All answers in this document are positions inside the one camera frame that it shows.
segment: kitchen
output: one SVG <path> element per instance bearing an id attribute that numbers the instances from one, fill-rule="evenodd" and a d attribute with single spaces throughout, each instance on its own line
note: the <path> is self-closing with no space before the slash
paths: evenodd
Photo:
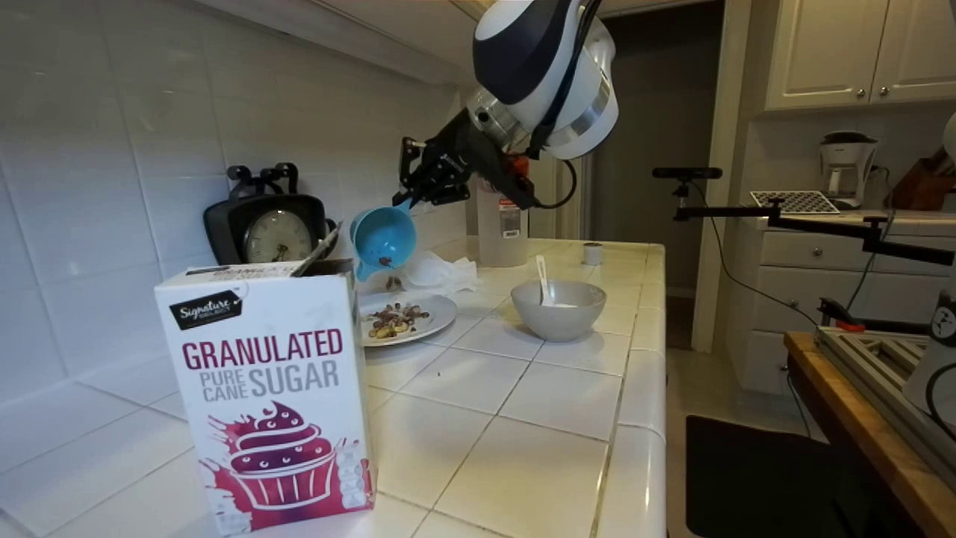
<path id="1" fill-rule="evenodd" d="M 152 286 L 179 270 L 211 267 L 201 212 L 226 198 L 226 164 L 297 161 L 304 191 L 350 222 L 389 203 L 398 141 L 431 137 L 464 99 L 453 86 L 394 77 L 185 0 L 14 0 L 2 4 L 0 25 L 10 306 L 0 400 L 10 404 L 65 380 L 95 385 L 90 373 L 101 368 L 122 376 L 125 358 L 167 358 Z M 755 119 L 743 171 L 728 176 L 743 183 L 736 191 L 760 176 L 810 185 L 818 135 L 843 126 L 872 126 L 888 168 L 903 171 L 939 147 L 942 113 Z M 467 212 L 464 203 L 422 206 L 415 222 L 427 244 L 461 241 Z M 713 259 L 701 267 L 700 277 L 718 274 Z M 128 397 L 171 404 L 174 380 L 162 368 L 156 376 L 162 382 Z M 55 531 L 23 530 L 10 507 L 0 530 Z"/>

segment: plate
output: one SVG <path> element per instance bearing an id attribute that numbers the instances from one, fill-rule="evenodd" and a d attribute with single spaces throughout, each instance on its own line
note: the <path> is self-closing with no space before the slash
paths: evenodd
<path id="1" fill-rule="evenodd" d="M 427 312 L 427 316 L 415 321 L 415 333 L 398 334 L 398 337 L 371 337 L 371 315 L 383 312 L 386 306 L 418 306 L 422 312 Z M 376 306 L 365 306 L 358 312 L 361 321 L 361 348 L 401 348 L 409 340 L 422 340 L 431 334 L 440 334 L 443 328 L 447 328 L 458 316 L 458 306 L 447 297 L 412 297 L 412 298 L 392 298 L 392 303 L 376 303 Z"/>

